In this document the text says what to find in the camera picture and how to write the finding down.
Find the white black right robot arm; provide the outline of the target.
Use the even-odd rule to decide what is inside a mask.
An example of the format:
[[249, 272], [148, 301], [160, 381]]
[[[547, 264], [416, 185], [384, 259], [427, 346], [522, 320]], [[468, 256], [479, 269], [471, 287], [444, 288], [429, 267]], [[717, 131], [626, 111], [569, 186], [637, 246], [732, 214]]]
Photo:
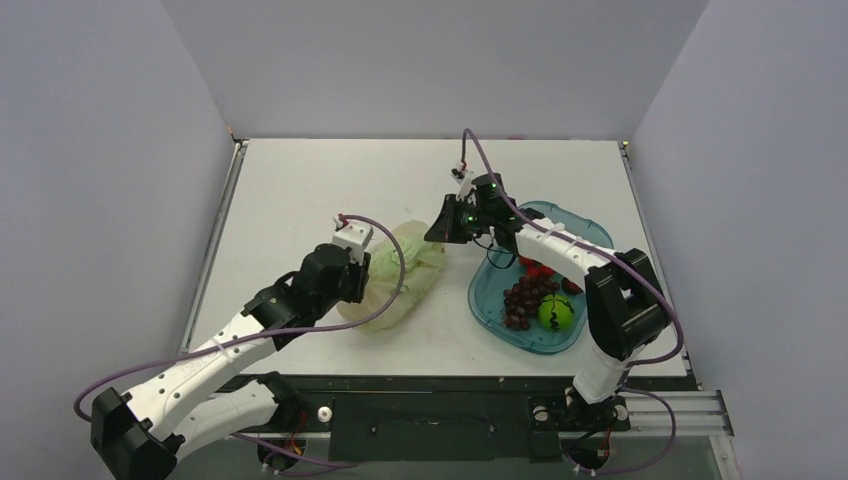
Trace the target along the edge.
[[453, 170], [448, 194], [425, 238], [465, 244], [491, 234], [507, 252], [553, 269], [584, 294], [591, 350], [564, 400], [566, 418], [588, 427], [604, 412], [636, 363], [636, 356], [671, 325], [672, 315], [647, 255], [600, 247], [533, 208], [504, 195], [501, 177]]

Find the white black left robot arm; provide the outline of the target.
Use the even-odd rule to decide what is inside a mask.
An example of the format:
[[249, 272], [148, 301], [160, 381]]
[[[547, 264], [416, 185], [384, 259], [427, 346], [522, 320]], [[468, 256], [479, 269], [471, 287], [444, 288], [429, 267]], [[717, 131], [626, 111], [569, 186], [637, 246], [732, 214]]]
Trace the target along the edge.
[[364, 296], [370, 255], [321, 244], [297, 271], [260, 290], [212, 338], [154, 378], [92, 403], [91, 444], [117, 479], [164, 479], [195, 451], [245, 428], [291, 427], [295, 390], [278, 373], [217, 390], [311, 332], [337, 303]]

